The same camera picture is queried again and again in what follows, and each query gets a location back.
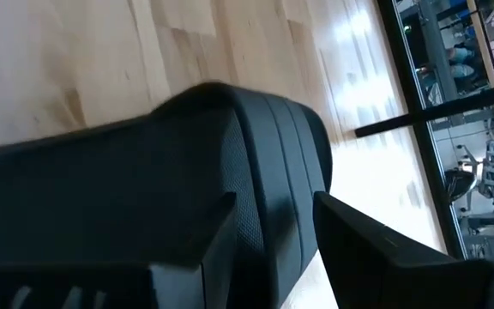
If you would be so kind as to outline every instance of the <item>wooden floor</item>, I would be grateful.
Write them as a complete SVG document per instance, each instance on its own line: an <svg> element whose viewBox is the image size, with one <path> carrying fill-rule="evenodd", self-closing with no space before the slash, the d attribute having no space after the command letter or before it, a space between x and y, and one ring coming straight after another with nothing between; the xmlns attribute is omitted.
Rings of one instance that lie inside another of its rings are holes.
<svg viewBox="0 0 494 309"><path fill-rule="evenodd" d="M352 137L404 112L371 0L0 0L0 144L131 118L214 79L313 107L332 193L443 250L412 133ZM317 258L310 272L324 275ZM323 301L319 275L286 306Z"/></svg>

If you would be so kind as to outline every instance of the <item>textured black fabric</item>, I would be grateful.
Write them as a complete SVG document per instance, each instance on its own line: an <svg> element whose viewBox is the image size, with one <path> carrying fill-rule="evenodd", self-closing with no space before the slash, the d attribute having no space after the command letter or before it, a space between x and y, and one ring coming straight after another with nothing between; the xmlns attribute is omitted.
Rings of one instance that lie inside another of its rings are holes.
<svg viewBox="0 0 494 309"><path fill-rule="evenodd" d="M314 220L340 308L494 309L494 261L455 261L324 192Z"/></svg>
<svg viewBox="0 0 494 309"><path fill-rule="evenodd" d="M219 208L220 212L213 215L213 220L202 223L215 228L206 236L211 239L211 244L202 263L206 308L226 308L228 301L236 253L236 231L238 230L235 200L235 193L226 193L220 199L220 202L224 204ZM230 209L226 209L227 204L233 206L232 214L230 214Z"/></svg>
<svg viewBox="0 0 494 309"><path fill-rule="evenodd" d="M256 203L243 204L238 215L238 261L228 307L277 307L316 252L312 195L325 190L325 184L314 132L298 103L219 83L192 88L153 115L183 117L229 107L241 126ZM254 214L260 230L252 224Z"/></svg>
<svg viewBox="0 0 494 309"><path fill-rule="evenodd" d="M232 141L239 132L232 119L223 110L148 119L1 153L0 263L175 259L183 249L173 243L180 241L166 242L168 248L153 241L170 232L188 238L184 227L227 191L221 145L243 147Z"/></svg>
<svg viewBox="0 0 494 309"><path fill-rule="evenodd" d="M97 293L105 295L103 308L151 308L152 288L146 264L0 268L0 308L12 302L21 309L62 308L72 289L71 308ZM21 289L27 292L17 303Z"/></svg>
<svg viewBox="0 0 494 309"><path fill-rule="evenodd" d="M171 261L183 249L151 240L187 238L182 227L236 192L228 307L278 307L316 251L324 134L298 103L208 83L145 117L0 148L0 262Z"/></svg>
<svg viewBox="0 0 494 309"><path fill-rule="evenodd" d="M331 144L329 143L329 137L327 130L325 129L325 124L323 124L322 119L317 115L316 112L308 108L307 106L298 104L308 125L312 136L314 138L314 144L316 145L317 156L319 158L319 164L322 170L323 183L325 183L325 191L327 193L331 190L331 181L333 178L333 154L331 153Z"/></svg>

